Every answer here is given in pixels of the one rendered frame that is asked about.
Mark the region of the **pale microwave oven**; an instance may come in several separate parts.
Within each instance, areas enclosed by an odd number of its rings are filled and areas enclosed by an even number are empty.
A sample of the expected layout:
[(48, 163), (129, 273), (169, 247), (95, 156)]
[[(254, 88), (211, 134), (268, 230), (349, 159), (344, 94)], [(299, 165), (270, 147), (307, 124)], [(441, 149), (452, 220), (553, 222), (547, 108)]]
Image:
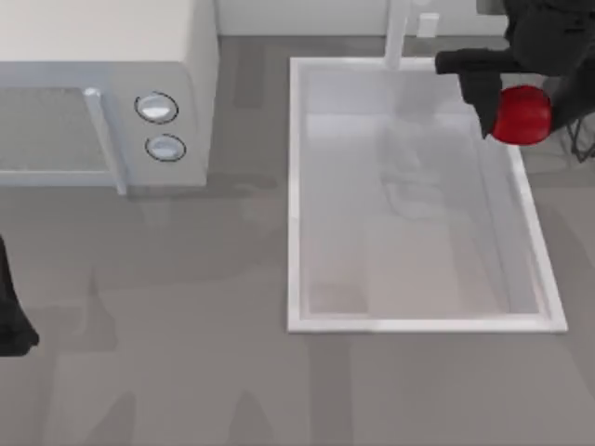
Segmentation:
[[(112, 187), (83, 90), (99, 89), (134, 188), (206, 183), (218, 82), (214, 0), (0, 0), (0, 187)], [(136, 97), (178, 106), (165, 125), (141, 119)], [(171, 134), (175, 163), (145, 151)]]

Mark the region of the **white sink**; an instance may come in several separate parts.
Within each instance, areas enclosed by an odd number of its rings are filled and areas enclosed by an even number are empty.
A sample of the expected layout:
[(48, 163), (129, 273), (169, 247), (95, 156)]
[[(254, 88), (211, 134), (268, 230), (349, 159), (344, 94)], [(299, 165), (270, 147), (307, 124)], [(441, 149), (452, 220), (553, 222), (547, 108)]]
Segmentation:
[(431, 58), (290, 61), (291, 333), (564, 333), (520, 150)]

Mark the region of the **red apple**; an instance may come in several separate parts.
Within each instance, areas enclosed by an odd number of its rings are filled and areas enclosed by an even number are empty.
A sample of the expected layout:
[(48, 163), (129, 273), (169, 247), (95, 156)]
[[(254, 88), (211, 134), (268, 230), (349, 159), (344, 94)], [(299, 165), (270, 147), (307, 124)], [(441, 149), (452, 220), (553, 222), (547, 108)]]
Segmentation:
[(552, 105), (544, 90), (533, 85), (516, 85), (501, 91), (490, 133), (494, 139), (509, 145), (530, 146), (545, 140), (551, 130)]

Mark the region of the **tall white tap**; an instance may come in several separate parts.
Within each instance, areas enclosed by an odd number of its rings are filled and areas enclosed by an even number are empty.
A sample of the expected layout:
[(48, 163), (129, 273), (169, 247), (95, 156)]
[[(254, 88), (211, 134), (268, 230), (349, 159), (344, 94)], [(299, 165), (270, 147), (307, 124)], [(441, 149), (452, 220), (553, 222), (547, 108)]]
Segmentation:
[(390, 70), (397, 71), (400, 66), (411, 5), (412, 0), (388, 0), (384, 61)]

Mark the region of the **large round microwave knob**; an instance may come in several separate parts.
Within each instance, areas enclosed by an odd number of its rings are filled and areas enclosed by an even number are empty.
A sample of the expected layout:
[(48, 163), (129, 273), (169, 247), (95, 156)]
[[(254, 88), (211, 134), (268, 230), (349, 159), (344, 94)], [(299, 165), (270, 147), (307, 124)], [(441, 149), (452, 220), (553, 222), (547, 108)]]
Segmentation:
[(155, 125), (171, 123), (179, 114), (177, 102), (162, 92), (136, 97), (134, 108), (141, 119)]

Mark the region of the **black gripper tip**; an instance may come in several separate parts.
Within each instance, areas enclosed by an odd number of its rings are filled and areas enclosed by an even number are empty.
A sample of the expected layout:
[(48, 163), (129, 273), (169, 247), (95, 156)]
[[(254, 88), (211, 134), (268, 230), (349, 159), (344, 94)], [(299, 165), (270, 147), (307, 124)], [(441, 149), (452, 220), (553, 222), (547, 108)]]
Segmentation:
[(39, 341), (39, 334), (18, 300), (6, 245), (0, 235), (0, 358), (23, 357)]

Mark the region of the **small white tap lever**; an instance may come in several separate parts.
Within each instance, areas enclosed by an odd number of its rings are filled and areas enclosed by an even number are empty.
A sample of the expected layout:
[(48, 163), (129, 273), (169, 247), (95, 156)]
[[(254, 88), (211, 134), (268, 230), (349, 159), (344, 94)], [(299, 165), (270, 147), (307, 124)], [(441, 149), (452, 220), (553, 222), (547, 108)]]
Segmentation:
[(440, 15), (438, 13), (425, 12), (419, 15), (416, 37), (435, 38), (438, 32)]

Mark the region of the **small round microwave knob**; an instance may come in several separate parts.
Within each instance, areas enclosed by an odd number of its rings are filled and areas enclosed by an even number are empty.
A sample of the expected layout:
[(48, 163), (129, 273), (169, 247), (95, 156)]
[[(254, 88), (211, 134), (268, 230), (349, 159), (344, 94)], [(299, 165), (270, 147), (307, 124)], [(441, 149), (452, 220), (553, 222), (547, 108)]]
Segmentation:
[(162, 134), (148, 138), (144, 144), (147, 154), (157, 162), (175, 163), (187, 153), (185, 143), (175, 135)]

